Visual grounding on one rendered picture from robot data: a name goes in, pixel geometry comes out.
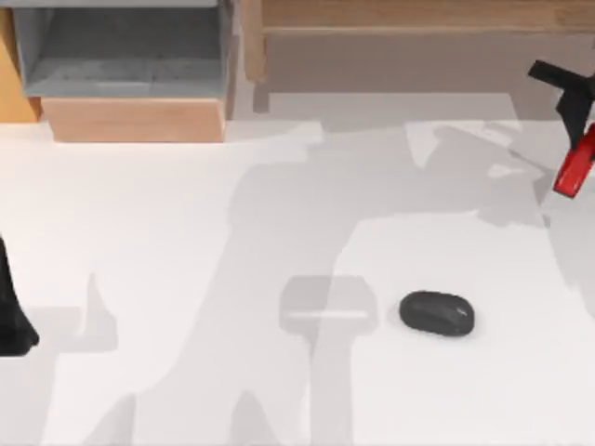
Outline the wooden open shelf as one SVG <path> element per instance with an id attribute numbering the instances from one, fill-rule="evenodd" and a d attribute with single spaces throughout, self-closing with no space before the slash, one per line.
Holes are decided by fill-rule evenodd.
<path id="1" fill-rule="evenodd" d="M 595 75 L 595 0 L 239 0 L 255 112 L 379 95 L 428 118 L 550 119 L 543 59 Z"/>

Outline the black computer mouse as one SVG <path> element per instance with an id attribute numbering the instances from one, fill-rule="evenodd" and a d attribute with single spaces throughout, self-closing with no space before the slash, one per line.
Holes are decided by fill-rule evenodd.
<path id="1" fill-rule="evenodd" d="M 475 310 L 464 297 L 418 290 L 399 303 L 399 317 L 409 328 L 446 337 L 470 335 L 475 328 Z"/>

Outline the pale wooden drawer front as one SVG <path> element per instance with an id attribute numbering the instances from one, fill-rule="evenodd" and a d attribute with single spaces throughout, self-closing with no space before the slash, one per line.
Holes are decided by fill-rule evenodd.
<path id="1" fill-rule="evenodd" d="M 76 143 L 216 143 L 227 104 L 208 98 L 41 99 L 53 137 Z"/>

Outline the wooden cupboard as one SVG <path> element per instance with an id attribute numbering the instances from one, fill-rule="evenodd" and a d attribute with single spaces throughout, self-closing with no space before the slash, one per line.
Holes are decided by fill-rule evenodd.
<path id="1" fill-rule="evenodd" d="M 0 124 L 33 124 L 41 115 L 40 98 L 22 92 L 12 11 L 0 7 Z"/>

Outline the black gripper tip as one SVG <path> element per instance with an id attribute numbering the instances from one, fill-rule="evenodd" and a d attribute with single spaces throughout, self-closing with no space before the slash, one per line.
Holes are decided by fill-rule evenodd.
<path id="1" fill-rule="evenodd" d="M 17 298 L 6 244 L 0 236 L 0 358 L 25 356 L 39 341 Z"/>

